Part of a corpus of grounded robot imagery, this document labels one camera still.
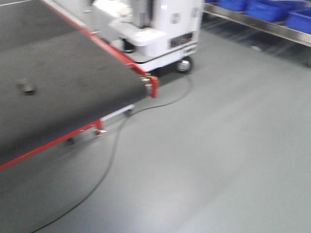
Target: metal shelf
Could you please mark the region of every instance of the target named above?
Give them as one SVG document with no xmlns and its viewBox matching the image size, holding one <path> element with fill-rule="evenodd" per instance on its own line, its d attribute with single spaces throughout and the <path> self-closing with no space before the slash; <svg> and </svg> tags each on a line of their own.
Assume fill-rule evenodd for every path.
<svg viewBox="0 0 311 233">
<path fill-rule="evenodd" d="M 282 22 L 270 23 L 262 21 L 246 16 L 241 12 L 229 11 L 211 3 L 205 3 L 204 12 L 311 47 L 311 34 L 282 26 Z"/>
</svg>

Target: blue plastic crate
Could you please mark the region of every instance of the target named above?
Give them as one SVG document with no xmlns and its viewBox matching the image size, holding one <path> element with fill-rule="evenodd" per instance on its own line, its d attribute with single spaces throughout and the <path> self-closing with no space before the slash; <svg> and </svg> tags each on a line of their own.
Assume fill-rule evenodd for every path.
<svg viewBox="0 0 311 233">
<path fill-rule="evenodd" d="M 287 27 L 311 34 L 311 9 L 290 12 Z"/>
<path fill-rule="evenodd" d="M 268 22 L 284 21 L 297 5 L 297 1 L 254 0 L 248 5 L 246 14 Z"/>
<path fill-rule="evenodd" d="M 230 11 L 243 12 L 249 0 L 218 0 L 218 6 Z"/>
</svg>

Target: conveyor belt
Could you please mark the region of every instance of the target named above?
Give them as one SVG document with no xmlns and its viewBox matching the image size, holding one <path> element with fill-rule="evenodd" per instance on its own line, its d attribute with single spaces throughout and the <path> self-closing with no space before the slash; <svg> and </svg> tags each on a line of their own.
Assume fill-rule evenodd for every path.
<svg viewBox="0 0 311 233">
<path fill-rule="evenodd" d="M 39 0 L 0 15 L 0 165 L 147 96 L 139 75 Z"/>
</svg>

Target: epoxy floor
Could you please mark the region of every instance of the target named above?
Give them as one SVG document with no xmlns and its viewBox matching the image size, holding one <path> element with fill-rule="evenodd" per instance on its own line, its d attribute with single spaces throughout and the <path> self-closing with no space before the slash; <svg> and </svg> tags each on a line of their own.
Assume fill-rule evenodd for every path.
<svg viewBox="0 0 311 233">
<path fill-rule="evenodd" d="M 203 24 L 195 69 L 168 74 L 161 105 L 125 125 L 110 173 L 39 233 L 309 233 L 311 70 Z M 106 170 L 122 117 L 0 175 L 0 232 L 31 232 Z"/>
</svg>

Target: white robot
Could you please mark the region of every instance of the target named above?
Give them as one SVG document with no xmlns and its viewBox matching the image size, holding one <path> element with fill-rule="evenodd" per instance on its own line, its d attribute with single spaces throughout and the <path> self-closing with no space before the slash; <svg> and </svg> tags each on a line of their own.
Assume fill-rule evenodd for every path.
<svg viewBox="0 0 311 233">
<path fill-rule="evenodd" d="M 176 63 L 192 68 L 203 0 L 95 0 L 93 26 L 100 38 L 151 71 Z"/>
</svg>

